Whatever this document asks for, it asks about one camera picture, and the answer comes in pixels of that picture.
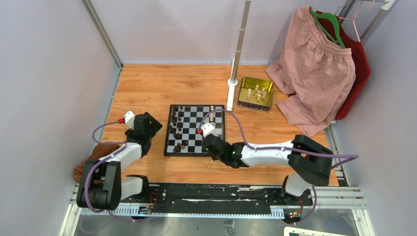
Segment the black white chess board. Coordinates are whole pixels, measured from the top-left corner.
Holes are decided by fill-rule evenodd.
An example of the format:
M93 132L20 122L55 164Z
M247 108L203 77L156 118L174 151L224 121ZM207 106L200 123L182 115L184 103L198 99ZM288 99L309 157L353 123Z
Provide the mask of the black white chess board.
M169 109L165 139L164 156L209 156L202 148L203 136L197 133L200 122L211 123L210 114L214 113L211 123L221 139L225 139L224 105L180 105L172 104Z

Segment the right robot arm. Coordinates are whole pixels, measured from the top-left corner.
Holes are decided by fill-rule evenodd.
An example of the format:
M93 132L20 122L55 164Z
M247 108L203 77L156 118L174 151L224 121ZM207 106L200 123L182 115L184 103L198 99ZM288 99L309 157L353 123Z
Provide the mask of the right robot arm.
M328 186L332 152L304 136L296 135L292 141L271 145L255 145L245 142L230 144L209 134L204 137L203 148L213 160L219 160L232 168L256 165L289 166L294 173L286 176L279 198L287 205L294 205L312 186Z

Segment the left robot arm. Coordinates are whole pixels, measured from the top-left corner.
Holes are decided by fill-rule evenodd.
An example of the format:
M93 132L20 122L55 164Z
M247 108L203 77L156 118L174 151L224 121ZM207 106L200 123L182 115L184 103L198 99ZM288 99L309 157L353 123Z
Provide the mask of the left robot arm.
M139 203L150 199L146 176L129 175L123 178L121 173L148 154L151 140L162 124L148 112L136 115L133 111L127 111L117 123L127 125L126 141L101 142L93 133L92 139L98 145L113 148L113 151L86 161L81 174L76 203L96 213L115 210L122 200L131 196Z

